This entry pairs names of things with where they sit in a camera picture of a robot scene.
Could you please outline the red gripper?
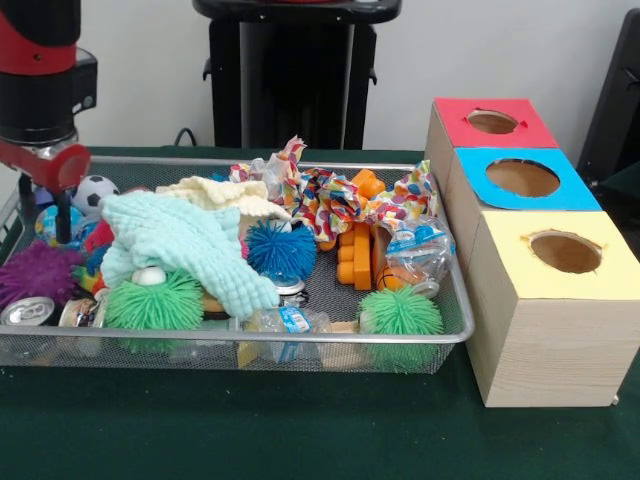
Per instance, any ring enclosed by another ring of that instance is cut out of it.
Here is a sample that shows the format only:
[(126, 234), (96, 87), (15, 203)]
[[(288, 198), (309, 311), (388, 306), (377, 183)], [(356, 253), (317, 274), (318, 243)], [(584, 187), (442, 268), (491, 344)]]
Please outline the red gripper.
[(44, 147), (26, 146), (1, 141), (1, 163), (27, 176), (18, 181), (20, 219), (24, 227), (32, 227), (35, 200), (32, 181), (55, 194), (56, 240), (71, 241), (71, 194), (89, 170), (91, 154), (77, 141), (65, 140)]

